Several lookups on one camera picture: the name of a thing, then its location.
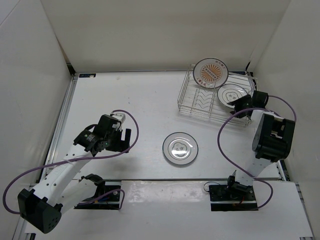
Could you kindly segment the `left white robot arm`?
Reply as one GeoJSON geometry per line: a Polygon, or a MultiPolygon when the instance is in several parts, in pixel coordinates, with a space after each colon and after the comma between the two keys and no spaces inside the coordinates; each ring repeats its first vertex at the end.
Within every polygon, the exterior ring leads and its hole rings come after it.
{"type": "Polygon", "coordinates": [[[112,112],[102,115],[97,124],[87,126],[74,139],[63,158],[63,164],[53,168],[31,190],[23,189],[18,194],[20,216],[42,233],[48,234],[69,209],[103,198],[106,182],[96,174],[82,176],[76,185],[68,185],[98,153],[129,151],[131,130],[122,130],[125,119],[124,112],[112,112]]]}

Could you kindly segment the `white plate black flower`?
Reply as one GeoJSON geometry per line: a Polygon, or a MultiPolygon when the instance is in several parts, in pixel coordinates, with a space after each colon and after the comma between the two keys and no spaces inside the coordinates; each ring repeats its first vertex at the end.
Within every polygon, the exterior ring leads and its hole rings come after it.
{"type": "Polygon", "coordinates": [[[228,108],[234,108],[233,105],[229,103],[236,101],[244,96],[246,96],[248,92],[237,84],[225,84],[221,86],[217,91],[218,100],[228,108]]]}

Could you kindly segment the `orange sunburst plate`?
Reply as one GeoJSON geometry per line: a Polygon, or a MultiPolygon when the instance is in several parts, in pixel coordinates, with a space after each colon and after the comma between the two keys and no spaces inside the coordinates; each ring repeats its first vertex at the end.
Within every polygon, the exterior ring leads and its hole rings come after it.
{"type": "Polygon", "coordinates": [[[229,77],[227,65],[218,58],[200,60],[192,71],[195,82],[205,89],[217,89],[224,85],[229,77]]]}

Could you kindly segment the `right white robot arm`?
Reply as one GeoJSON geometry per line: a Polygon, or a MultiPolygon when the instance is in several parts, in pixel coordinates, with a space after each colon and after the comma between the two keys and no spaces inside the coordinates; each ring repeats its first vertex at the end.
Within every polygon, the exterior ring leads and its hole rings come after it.
{"type": "Polygon", "coordinates": [[[259,111],[260,108],[266,108],[269,98],[268,93],[255,90],[253,95],[227,101],[228,105],[234,107],[231,113],[237,113],[238,118],[257,117],[259,120],[251,147],[253,157],[246,161],[241,173],[234,172],[228,177],[224,188],[230,200],[250,193],[260,173],[271,164],[286,159],[291,151],[296,121],[259,111]]]}

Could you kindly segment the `white wire dish rack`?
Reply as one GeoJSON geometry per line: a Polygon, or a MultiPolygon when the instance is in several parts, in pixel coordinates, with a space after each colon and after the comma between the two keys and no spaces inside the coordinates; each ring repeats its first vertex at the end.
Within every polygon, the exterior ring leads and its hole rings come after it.
{"type": "MultiPolygon", "coordinates": [[[[222,124],[231,116],[231,107],[218,99],[218,89],[205,89],[199,86],[193,77],[194,64],[189,65],[177,98],[179,113],[183,116],[203,122],[222,124]]],[[[251,73],[232,71],[226,81],[242,87],[250,95],[256,88],[256,78],[251,73]]]]}

